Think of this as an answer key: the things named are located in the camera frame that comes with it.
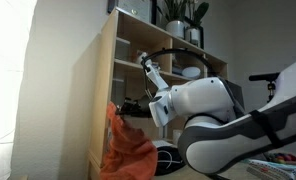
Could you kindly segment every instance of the black cable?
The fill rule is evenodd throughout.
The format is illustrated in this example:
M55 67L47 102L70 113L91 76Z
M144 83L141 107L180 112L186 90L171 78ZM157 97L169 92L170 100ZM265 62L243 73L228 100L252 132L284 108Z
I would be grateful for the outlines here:
M158 56L164 55L164 54L187 54L187 55L193 56L193 57L197 58L198 60L200 60L207 67L211 76L217 77L217 74L214 71L214 69L212 68L212 65L206 59L204 59L201 55L199 55L193 51L189 51L187 49L163 49L161 51L154 52L146 57L143 57L143 61L141 63L143 68L149 69L145 64L147 60L149 60L149 59L152 60L152 59L154 59Z
M143 68L143 73L144 73L144 83L145 83L145 90L148 90L148 85L147 85L147 75L146 75L146 71L145 68Z

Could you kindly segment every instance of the small box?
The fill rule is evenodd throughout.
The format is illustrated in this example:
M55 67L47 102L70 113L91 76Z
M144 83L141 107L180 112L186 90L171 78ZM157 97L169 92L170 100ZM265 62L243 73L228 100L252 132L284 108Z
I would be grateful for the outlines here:
M117 37L115 58L123 61L130 61L130 42Z

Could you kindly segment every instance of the wooden shelf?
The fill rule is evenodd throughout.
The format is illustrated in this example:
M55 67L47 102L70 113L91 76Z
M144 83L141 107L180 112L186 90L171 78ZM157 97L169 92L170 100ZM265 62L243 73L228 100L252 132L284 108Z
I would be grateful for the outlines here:
M165 30L143 22L122 9L118 10L121 12L118 21L118 37L147 46L155 46L161 41L171 38L171 35Z
M136 63L127 62L119 59L115 59L115 70L120 72L124 72L130 76L141 76L143 74L142 66ZM159 71L161 77L165 80L169 81L190 81L193 80L191 78L186 78L184 76L179 76L176 74L171 74L164 71Z
M174 48L186 48L190 51L193 51L200 55L206 55L206 58L210 61L210 63L225 63L224 61L220 60L219 58L205 52L203 49L176 37L173 37Z

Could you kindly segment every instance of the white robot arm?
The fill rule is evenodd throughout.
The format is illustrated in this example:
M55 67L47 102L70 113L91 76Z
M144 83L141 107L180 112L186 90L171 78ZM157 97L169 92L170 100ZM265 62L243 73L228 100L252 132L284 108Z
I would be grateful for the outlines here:
M188 52L163 50L157 54L186 53L184 51ZM143 58L142 65L147 74L153 68L145 66L145 62L155 56ZM155 73L154 78L162 79L158 71ZM296 63L275 78L276 91L271 101L241 117L236 114L243 110L225 80L219 77L194 80L171 88L155 83L158 91L149 107L158 127L177 115L187 118L178 141L179 153L192 169L214 175L245 158L296 141Z

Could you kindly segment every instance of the orange fabric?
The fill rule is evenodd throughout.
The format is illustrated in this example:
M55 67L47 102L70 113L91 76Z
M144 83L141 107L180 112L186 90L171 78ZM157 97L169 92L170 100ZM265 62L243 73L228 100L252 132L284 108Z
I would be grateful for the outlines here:
M115 115L116 106L110 102L107 116L111 121L113 138L109 152L104 156L100 171L102 180L149 180L157 167L157 149L141 129Z

